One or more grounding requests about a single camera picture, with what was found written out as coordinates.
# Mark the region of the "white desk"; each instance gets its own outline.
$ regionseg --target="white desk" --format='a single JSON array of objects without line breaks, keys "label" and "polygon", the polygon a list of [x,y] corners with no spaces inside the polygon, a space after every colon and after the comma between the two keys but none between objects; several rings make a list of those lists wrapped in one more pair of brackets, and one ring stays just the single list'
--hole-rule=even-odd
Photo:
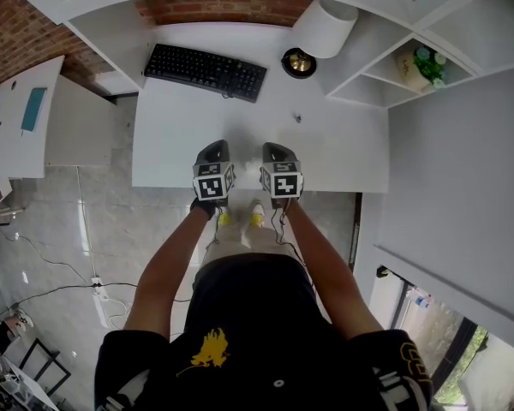
[{"label": "white desk", "polygon": [[260,188],[261,147],[271,141],[301,160],[307,190],[387,191],[386,110],[328,100],[315,78],[289,77],[280,59],[293,46],[290,29],[190,23],[155,33],[158,42],[240,58],[268,72],[256,104],[147,78],[135,119],[134,186],[190,187],[198,152],[227,139],[238,188]]},{"label": "white desk", "polygon": [[[0,177],[42,178],[45,165],[111,162],[117,108],[62,77],[63,60],[51,59],[0,84]],[[27,101],[37,87],[47,92],[36,128],[21,132]]]}]

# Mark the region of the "black t-shirt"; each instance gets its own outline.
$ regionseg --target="black t-shirt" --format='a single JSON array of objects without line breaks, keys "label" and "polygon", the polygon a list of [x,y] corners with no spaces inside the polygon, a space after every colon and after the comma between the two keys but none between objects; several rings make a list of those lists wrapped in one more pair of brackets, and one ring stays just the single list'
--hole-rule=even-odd
[{"label": "black t-shirt", "polygon": [[96,408],[253,404],[424,410],[432,385],[403,331],[344,340],[322,317],[306,271],[241,254],[196,275],[185,331],[113,331],[99,351]]}]

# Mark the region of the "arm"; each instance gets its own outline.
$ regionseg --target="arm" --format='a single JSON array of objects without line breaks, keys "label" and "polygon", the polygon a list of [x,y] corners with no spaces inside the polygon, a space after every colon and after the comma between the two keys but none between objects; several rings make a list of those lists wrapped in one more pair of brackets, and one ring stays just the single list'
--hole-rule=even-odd
[{"label": "arm", "polygon": [[152,331],[170,339],[175,294],[207,220],[206,211],[195,207],[154,254],[139,279],[124,330]]},{"label": "arm", "polygon": [[362,299],[349,267],[308,218],[299,203],[292,200],[286,214],[308,273],[333,326],[346,339],[363,333],[382,331]]}]

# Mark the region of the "white wall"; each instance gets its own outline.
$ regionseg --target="white wall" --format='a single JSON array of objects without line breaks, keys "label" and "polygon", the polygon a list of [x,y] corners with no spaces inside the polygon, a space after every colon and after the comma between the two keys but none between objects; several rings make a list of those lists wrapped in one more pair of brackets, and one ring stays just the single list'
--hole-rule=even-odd
[{"label": "white wall", "polygon": [[369,310],[385,329],[389,329],[391,326],[402,289],[402,280],[392,274],[382,278],[375,278]]},{"label": "white wall", "polygon": [[514,345],[514,70],[390,109],[389,121],[378,260]]},{"label": "white wall", "polygon": [[459,384],[469,411],[506,409],[514,398],[514,348],[490,335]]},{"label": "white wall", "polygon": [[374,243],[379,236],[380,217],[383,210],[383,194],[363,194],[360,212],[360,232],[356,249],[354,278],[363,300],[371,302],[377,274]]}]

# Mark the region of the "black keyboard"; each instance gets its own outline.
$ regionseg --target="black keyboard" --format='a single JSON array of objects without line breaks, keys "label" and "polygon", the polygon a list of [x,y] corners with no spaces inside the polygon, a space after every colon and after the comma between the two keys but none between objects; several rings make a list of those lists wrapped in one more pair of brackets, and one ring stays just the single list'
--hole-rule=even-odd
[{"label": "black keyboard", "polygon": [[145,68],[149,78],[197,86],[253,103],[265,74],[266,68],[255,64],[173,45],[155,45]]}]

